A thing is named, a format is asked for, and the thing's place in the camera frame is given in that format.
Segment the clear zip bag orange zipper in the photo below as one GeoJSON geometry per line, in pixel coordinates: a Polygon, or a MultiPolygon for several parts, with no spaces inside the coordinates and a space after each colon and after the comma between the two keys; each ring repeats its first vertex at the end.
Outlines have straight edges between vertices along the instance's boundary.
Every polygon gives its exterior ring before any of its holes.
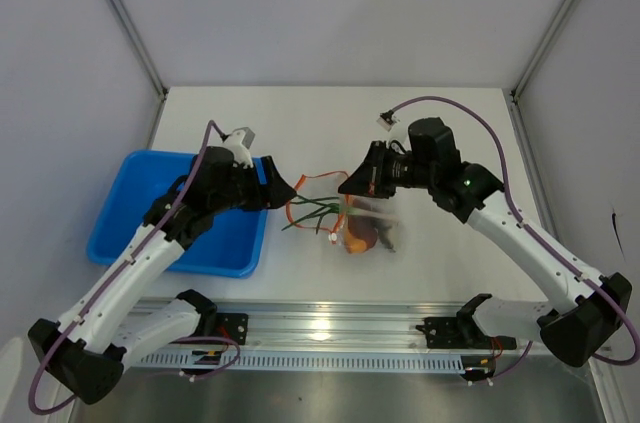
{"type": "Polygon", "coordinates": [[[323,235],[349,255],[397,252],[404,236],[397,206],[391,200],[340,194],[347,177],[342,170],[301,175],[294,185],[296,197],[284,207],[282,229],[323,235]]]}

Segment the grey toy fish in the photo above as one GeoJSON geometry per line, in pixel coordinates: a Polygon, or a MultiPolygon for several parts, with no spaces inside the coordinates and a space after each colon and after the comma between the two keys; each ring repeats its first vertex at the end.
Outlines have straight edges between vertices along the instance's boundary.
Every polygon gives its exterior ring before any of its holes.
{"type": "Polygon", "coordinates": [[[401,242],[402,225],[400,219],[394,215],[382,215],[381,217],[371,217],[371,223],[382,246],[390,252],[395,252],[401,242]]]}

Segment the green toy scallion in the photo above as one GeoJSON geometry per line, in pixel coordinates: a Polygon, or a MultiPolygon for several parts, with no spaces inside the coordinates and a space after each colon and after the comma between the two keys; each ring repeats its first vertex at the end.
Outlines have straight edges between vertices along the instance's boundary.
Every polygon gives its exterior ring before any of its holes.
{"type": "Polygon", "coordinates": [[[349,213],[372,217],[381,217],[382,215],[397,216],[393,211],[389,212],[382,206],[376,205],[374,202],[363,197],[343,195],[308,198],[298,194],[285,205],[287,223],[281,230],[286,231],[290,228],[306,229],[304,223],[309,220],[314,220],[315,225],[311,226],[311,229],[316,233],[320,231],[336,233],[346,222],[346,216],[349,213]],[[292,208],[297,206],[310,206],[311,210],[295,218],[292,214],[292,208]],[[329,229],[328,227],[322,226],[323,220],[329,216],[336,217],[335,228],[329,229]]]}

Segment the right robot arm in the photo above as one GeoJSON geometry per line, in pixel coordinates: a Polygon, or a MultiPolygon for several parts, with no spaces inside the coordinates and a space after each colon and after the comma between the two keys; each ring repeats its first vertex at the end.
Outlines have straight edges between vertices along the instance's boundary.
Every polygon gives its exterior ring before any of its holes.
{"type": "Polygon", "coordinates": [[[530,224],[510,198],[507,180],[462,160],[441,119],[414,121],[408,138],[405,153],[372,142],[339,193],[388,199],[399,187],[426,190],[439,208],[509,256],[546,297],[525,302],[479,294],[456,314],[458,338],[472,347],[497,336],[541,342],[571,367],[595,357],[627,320],[631,283],[619,273],[603,275],[530,224]]]}

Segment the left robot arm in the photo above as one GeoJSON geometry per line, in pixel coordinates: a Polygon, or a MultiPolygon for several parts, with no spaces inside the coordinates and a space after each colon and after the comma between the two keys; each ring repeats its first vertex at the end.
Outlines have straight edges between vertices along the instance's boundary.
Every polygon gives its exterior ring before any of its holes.
{"type": "Polygon", "coordinates": [[[94,286],[57,320],[40,318],[31,326],[28,340],[39,361],[28,396],[33,413],[46,412],[36,403],[43,374],[91,405],[106,397],[133,363],[167,344],[234,345],[217,332],[216,304],[195,290],[179,293],[139,325],[127,327],[124,321],[144,290],[211,230],[217,216],[279,209],[295,197],[271,157],[242,158],[244,150],[201,149],[188,174],[152,203],[94,286]]]}

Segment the blue plastic bin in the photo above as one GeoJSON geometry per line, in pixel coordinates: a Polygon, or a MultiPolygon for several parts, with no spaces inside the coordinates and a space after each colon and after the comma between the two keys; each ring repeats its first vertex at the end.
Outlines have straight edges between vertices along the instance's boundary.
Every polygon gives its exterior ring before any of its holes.
{"type": "MultiPolygon", "coordinates": [[[[90,261],[109,266],[133,238],[152,203],[189,172],[190,153],[139,150],[122,162],[88,240],[90,261]]],[[[217,216],[169,269],[206,276],[247,278],[259,263],[267,212],[230,210],[217,216]]]]}

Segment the aluminium mounting rail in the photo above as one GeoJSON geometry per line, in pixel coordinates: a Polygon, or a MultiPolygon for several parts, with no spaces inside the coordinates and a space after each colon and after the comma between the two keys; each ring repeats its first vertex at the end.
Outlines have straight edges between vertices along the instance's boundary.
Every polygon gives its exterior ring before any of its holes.
{"type": "Polygon", "coordinates": [[[404,352],[423,350],[415,326],[426,317],[452,316],[445,303],[220,301],[222,313],[248,315],[244,347],[271,351],[404,352]]]}

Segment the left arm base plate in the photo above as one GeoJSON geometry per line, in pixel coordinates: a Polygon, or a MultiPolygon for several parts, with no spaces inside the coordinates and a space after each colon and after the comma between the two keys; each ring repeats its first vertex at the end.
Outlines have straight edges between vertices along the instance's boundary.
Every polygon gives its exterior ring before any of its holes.
{"type": "Polygon", "coordinates": [[[249,331],[249,315],[246,313],[218,313],[213,326],[213,336],[229,338],[239,345],[246,343],[249,331]]]}

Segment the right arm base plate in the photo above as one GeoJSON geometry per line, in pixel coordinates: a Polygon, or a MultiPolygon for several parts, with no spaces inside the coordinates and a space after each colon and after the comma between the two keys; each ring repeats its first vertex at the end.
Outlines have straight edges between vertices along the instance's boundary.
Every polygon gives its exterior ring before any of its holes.
{"type": "Polygon", "coordinates": [[[415,326],[415,330],[424,335],[429,349],[515,350],[517,348],[514,338],[487,336],[472,320],[458,317],[425,317],[415,326]]]}

